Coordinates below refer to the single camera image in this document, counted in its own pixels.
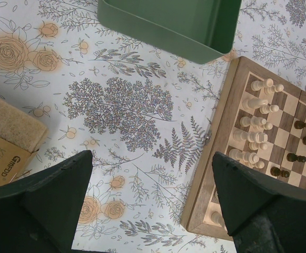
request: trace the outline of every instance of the rose illustration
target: rose illustration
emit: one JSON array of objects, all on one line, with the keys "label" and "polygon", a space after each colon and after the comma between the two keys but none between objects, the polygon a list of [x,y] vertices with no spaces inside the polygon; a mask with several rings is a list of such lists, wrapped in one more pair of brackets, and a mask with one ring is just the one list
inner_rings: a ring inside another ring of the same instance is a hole
[{"label": "rose illustration", "polygon": [[42,28],[39,28],[39,31],[42,36],[54,37],[58,33],[58,27],[53,23],[44,24]]},{"label": "rose illustration", "polygon": [[33,65],[43,71],[52,71],[57,67],[58,58],[54,51],[41,50],[39,52],[32,51],[28,54],[28,58]]},{"label": "rose illustration", "polygon": [[120,218],[123,215],[125,211],[125,205],[120,201],[111,201],[108,204],[102,205],[101,210],[107,217],[114,220]]},{"label": "rose illustration", "polygon": [[14,72],[24,66],[27,60],[26,45],[11,37],[0,38],[0,69]]},{"label": "rose illustration", "polygon": [[118,189],[123,187],[124,184],[125,184],[125,178],[123,176],[117,176],[112,180],[111,187],[112,189]]},{"label": "rose illustration", "polygon": [[83,207],[80,212],[78,223],[89,224],[96,219],[101,212],[99,200],[93,197],[85,197]]}]

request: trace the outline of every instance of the green tray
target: green tray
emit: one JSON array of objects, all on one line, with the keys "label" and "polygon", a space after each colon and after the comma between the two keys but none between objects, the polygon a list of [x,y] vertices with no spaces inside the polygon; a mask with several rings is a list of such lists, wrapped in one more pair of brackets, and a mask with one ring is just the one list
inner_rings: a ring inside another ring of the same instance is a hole
[{"label": "green tray", "polygon": [[242,0],[99,0],[101,24],[193,62],[229,53]]}]

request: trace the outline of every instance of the wooden chessboard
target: wooden chessboard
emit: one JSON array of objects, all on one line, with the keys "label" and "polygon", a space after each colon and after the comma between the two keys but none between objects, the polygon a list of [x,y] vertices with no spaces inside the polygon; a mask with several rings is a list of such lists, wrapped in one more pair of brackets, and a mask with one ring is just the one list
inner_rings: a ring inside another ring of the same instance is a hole
[{"label": "wooden chessboard", "polygon": [[[271,78],[274,85],[283,84],[284,91],[266,95],[263,89],[252,91],[250,84],[253,81],[263,81]],[[278,112],[261,114],[259,109],[245,110],[242,102],[245,99],[267,99],[269,104],[279,106]],[[273,124],[271,130],[263,130],[268,135],[266,150],[251,150],[248,141],[235,141],[232,134],[241,129],[246,132],[260,132],[252,126],[242,127],[240,119],[244,116],[262,117]],[[288,170],[288,178],[277,177],[278,180],[306,189],[306,163],[288,162],[288,153],[306,156],[306,145],[302,138],[306,136],[306,129],[297,130],[294,122],[306,121],[306,92],[290,82],[256,64],[250,59],[240,57],[231,62],[230,68],[222,89],[221,97],[212,120],[212,137],[203,149],[198,168],[196,170],[191,190],[188,195],[181,225],[187,231],[206,236],[232,240],[226,231],[210,219],[215,211],[222,213],[216,195],[212,171],[212,157],[219,151],[229,154],[231,149],[255,152],[265,163],[263,169],[254,169],[271,177],[272,167]]]}]

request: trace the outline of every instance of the cardboard box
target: cardboard box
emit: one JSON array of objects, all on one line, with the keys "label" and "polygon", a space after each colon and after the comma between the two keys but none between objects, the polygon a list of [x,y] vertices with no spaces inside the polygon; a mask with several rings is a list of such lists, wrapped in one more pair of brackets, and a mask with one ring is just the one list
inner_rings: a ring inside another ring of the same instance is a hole
[{"label": "cardboard box", "polygon": [[0,186],[10,183],[37,152],[29,153],[0,138]]}]

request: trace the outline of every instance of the tablecloth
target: tablecloth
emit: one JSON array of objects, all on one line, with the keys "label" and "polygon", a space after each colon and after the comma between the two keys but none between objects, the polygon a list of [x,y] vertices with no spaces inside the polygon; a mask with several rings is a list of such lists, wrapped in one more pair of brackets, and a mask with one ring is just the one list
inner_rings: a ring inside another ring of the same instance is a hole
[{"label": "tablecloth", "polygon": [[306,90],[306,0],[243,1],[233,50],[204,65],[102,26],[97,6],[0,1],[0,98],[50,129],[22,177],[92,150],[74,249],[235,252],[180,215],[233,58]]}]

